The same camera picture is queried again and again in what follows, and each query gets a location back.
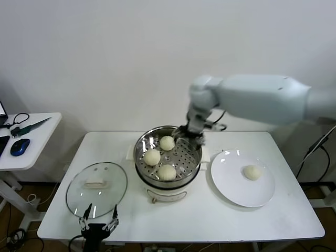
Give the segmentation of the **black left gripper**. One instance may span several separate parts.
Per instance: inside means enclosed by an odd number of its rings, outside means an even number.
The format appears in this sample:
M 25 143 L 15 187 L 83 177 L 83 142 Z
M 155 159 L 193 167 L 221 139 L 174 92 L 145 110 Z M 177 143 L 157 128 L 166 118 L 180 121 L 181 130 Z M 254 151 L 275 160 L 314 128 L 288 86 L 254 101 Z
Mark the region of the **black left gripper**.
M 81 227 L 81 235 L 85 239 L 83 252 L 99 251 L 101 242 L 110 236 L 109 230 L 115 230 L 119 224 L 117 205 L 115 205 L 112 220 L 106 224 L 92 223 L 88 224 L 87 220 L 91 212 L 92 204 L 89 204 L 85 210 L 83 217 L 79 218 L 79 225 Z

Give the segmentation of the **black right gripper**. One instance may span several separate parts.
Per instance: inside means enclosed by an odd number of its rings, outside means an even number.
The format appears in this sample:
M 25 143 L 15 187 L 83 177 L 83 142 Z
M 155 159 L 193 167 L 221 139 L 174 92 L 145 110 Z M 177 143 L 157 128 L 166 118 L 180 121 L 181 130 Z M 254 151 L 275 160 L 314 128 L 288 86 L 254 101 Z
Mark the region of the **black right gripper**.
M 210 116 L 210 110 L 201 109 L 190 104 L 187 112 L 187 125 L 181 125 L 173 130 L 172 137 L 188 137 L 189 132 L 193 134 L 193 141 L 197 146 L 205 145 L 205 136 L 202 132 L 205 128 L 207 118 Z

